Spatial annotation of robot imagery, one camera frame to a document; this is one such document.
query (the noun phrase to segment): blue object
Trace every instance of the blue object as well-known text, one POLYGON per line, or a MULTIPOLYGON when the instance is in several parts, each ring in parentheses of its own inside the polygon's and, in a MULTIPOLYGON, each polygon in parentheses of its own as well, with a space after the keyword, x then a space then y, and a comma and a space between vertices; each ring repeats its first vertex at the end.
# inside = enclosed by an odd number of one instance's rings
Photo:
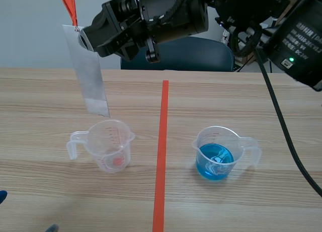
POLYGON ((211 180, 221 180, 228 176, 232 165, 225 165, 233 162, 233 156, 230 151, 219 144, 206 144, 200 147, 201 152, 210 160, 198 152, 196 166, 202 176, 211 180))
POLYGON ((147 48, 141 48, 132 61, 121 59, 121 69, 232 72, 234 68, 234 55, 221 42, 199 37, 185 37, 160 43, 157 46, 160 62, 146 61, 147 48))
POLYGON ((7 194, 6 191, 0 191, 0 204, 6 199, 7 194))

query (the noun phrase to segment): measuring cup handle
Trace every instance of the measuring cup handle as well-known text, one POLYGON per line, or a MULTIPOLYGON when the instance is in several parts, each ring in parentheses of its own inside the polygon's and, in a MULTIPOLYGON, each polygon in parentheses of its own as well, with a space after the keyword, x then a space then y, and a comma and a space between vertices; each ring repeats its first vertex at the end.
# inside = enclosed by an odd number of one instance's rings
POLYGON ((249 150, 252 152, 252 165, 257 166, 262 156, 262 150, 258 147, 257 140, 250 137, 240 137, 239 145, 244 150, 249 150))
POLYGON ((77 158, 77 144, 87 143, 88 133, 88 131, 77 131, 70 135, 70 141, 67 142, 66 148, 71 160, 77 158))
POLYGON ((262 150, 259 147, 251 147, 250 150, 252 151, 252 164, 256 167, 261 159, 262 150))

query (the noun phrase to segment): clear measuring cup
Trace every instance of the clear measuring cup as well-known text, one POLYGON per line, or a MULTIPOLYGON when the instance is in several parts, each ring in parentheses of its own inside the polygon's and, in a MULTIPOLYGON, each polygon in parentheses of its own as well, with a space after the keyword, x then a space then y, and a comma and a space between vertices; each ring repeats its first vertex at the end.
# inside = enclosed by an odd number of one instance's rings
POLYGON ((232 130, 221 126, 210 126, 200 131, 192 146, 197 150, 198 171, 211 180, 227 177, 246 150, 252 152, 254 166, 258 164, 262 155, 255 139, 240 137, 232 130))
POLYGON ((122 121, 106 120, 93 125, 88 131, 72 133, 66 148, 73 160, 77 158, 77 144, 83 144, 100 169, 115 173, 129 164, 130 142, 134 138, 134 133, 122 121))

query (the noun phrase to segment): white wall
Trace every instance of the white wall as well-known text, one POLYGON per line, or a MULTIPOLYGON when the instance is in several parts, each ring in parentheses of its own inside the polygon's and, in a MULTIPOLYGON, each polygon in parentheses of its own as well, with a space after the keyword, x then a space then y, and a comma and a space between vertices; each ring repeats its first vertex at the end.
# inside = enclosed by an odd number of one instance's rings
MULTIPOLYGON (((79 26, 90 25, 109 0, 76 0, 79 26)), ((209 10, 209 31, 197 36, 219 40, 223 29, 209 10)), ((71 24, 61 0, 0 0, 0 66, 72 67, 62 24, 71 24)), ((120 68, 120 58, 101 59, 102 68, 120 68)))

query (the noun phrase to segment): red ribbon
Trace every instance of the red ribbon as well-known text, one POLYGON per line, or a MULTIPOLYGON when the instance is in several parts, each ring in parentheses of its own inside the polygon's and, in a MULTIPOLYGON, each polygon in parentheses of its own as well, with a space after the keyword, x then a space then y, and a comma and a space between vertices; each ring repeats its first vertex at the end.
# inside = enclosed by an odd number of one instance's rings
POLYGON ((76 4, 75 0, 62 0, 64 3, 70 18, 72 20, 72 25, 77 26, 77 15, 76 15, 76 4))

